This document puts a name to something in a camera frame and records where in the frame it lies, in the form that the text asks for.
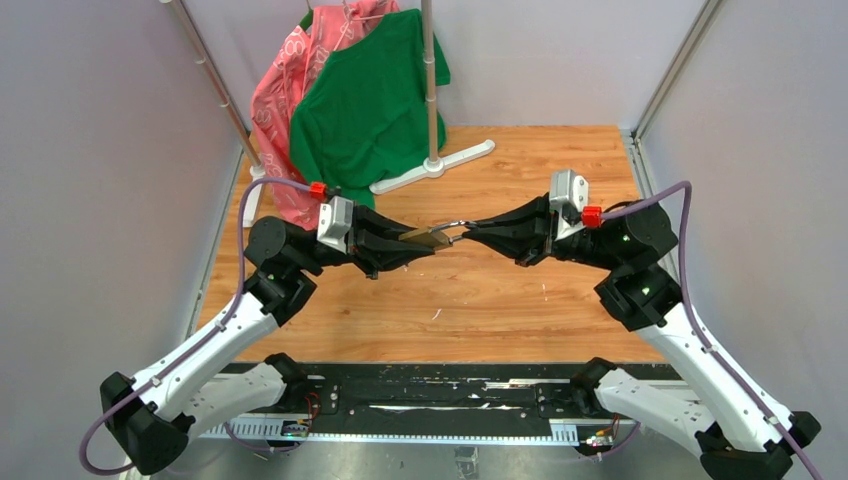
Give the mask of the brass padlock with steel shackle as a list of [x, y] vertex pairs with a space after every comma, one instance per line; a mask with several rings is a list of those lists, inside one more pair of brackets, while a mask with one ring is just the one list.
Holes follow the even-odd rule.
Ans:
[[461, 235], [450, 235], [448, 230], [456, 227], [466, 229], [474, 227], [473, 221], [456, 220], [436, 226], [418, 228], [398, 236], [398, 240], [415, 245], [421, 245], [433, 250], [441, 250], [452, 247], [454, 243], [462, 239]]

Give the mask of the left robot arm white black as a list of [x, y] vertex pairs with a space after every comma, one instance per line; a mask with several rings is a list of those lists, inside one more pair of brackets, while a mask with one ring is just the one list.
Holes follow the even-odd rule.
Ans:
[[132, 376], [115, 372], [100, 386], [104, 424], [132, 466], [143, 475], [158, 473], [201, 434], [252, 410], [311, 407], [307, 374], [284, 353], [226, 381], [214, 378], [297, 315], [325, 268], [352, 264], [376, 278], [433, 255], [435, 247], [414, 242], [413, 231], [345, 202], [313, 230], [266, 216], [241, 234], [255, 269], [241, 277], [233, 299], [163, 359]]

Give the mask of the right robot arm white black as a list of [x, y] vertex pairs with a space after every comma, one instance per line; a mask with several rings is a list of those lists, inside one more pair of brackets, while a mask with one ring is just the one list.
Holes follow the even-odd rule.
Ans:
[[602, 307], [694, 393], [681, 399], [594, 358], [570, 381], [580, 415], [639, 422], [692, 453], [713, 479], [781, 479], [820, 432], [811, 413], [787, 409], [742, 371], [697, 316], [684, 280], [660, 265], [680, 244], [659, 204], [577, 210], [543, 196], [473, 222], [465, 238], [523, 267], [553, 258], [605, 270], [595, 288]]

